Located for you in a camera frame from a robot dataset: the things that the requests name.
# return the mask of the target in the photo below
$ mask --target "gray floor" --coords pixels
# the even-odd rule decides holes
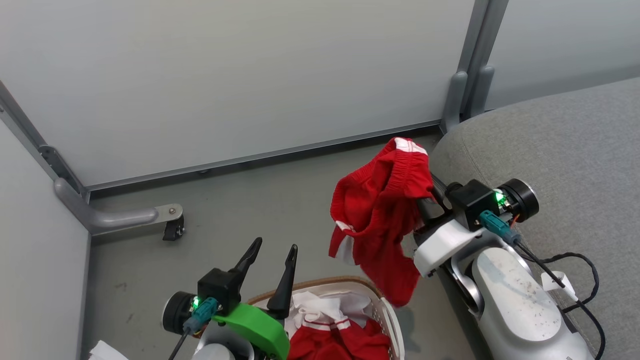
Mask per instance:
[[[430,151],[433,134],[415,139]],[[161,241],[162,226],[93,239],[83,359],[104,340],[130,360],[164,359],[178,336],[162,330],[161,312],[176,291],[195,292],[212,267],[230,268],[254,238],[264,239],[243,286],[245,299],[274,289],[292,243],[298,244],[296,281],[361,275],[327,256],[334,227],[329,205],[335,183],[369,161],[382,145],[253,168],[92,202],[106,210],[177,202],[187,233]],[[407,307],[397,310],[407,359],[475,359],[437,278],[421,279]],[[177,359],[190,359],[196,340]]]

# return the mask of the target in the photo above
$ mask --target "gray upholstery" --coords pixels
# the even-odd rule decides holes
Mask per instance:
[[[485,113],[445,135],[430,160],[445,182],[528,182],[540,212],[518,225],[526,244],[540,258],[572,251],[595,263],[600,291],[588,307],[607,335],[603,359],[640,359],[640,78]],[[581,299],[591,293],[581,260],[550,267]],[[597,349],[589,318],[570,318]]]

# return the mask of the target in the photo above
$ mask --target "white partition panel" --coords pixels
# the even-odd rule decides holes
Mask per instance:
[[[51,178],[2,121],[0,168],[0,359],[75,360],[87,230],[56,198]]]
[[[640,1],[509,0],[486,109],[640,76]]]
[[[0,78],[90,187],[437,120],[474,4],[3,1]]]

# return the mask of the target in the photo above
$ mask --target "laundry basket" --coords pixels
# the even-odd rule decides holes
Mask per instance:
[[[365,295],[371,299],[372,316],[382,327],[382,332],[391,339],[389,348],[390,360],[404,360],[404,342],[400,325],[393,307],[382,296],[380,291],[369,281],[355,276],[328,277],[320,280],[300,282],[293,286],[293,293],[309,291],[316,295],[331,295],[343,292],[353,292]],[[274,291],[256,296],[247,303],[266,308],[267,302]]]

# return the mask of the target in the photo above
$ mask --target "basket rim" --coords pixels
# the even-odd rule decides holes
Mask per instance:
[[[384,296],[382,295],[382,292],[375,285],[373,285],[371,281],[368,281],[367,279],[364,279],[363,277],[360,277],[360,276],[334,276],[334,277],[325,277],[324,279],[298,282],[296,284],[293,284],[293,291],[304,289],[304,288],[310,288],[312,286],[336,284],[340,282],[357,282],[358,284],[362,284],[368,287],[369,289],[371,289],[371,291],[373,291],[378,296],[379,299],[381,299]],[[249,305],[254,305],[260,301],[271,298],[273,294],[275,294],[275,292],[276,292],[275,290],[271,290],[267,293],[257,295],[255,297],[250,298],[246,303]]]

